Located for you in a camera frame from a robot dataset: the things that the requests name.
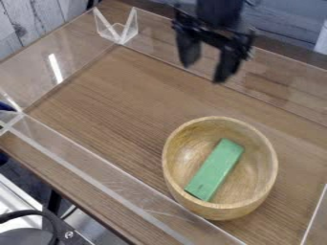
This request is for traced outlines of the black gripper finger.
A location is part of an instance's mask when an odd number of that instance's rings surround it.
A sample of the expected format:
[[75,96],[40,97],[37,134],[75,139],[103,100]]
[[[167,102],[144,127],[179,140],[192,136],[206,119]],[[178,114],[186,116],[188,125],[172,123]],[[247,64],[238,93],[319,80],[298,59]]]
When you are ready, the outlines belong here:
[[200,38],[196,31],[176,33],[179,59],[186,68],[192,66],[200,58]]
[[223,83],[238,72],[242,63],[240,52],[226,46],[220,53],[220,62],[216,67],[214,82]]

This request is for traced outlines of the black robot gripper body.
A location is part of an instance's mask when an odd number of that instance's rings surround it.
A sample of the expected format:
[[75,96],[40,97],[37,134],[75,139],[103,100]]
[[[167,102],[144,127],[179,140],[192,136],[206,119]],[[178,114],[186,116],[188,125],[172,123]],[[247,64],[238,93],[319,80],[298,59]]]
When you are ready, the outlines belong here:
[[195,0],[172,4],[175,33],[196,31],[200,43],[204,42],[222,50],[226,46],[240,52],[247,59],[255,39],[255,30],[242,17],[248,0]]

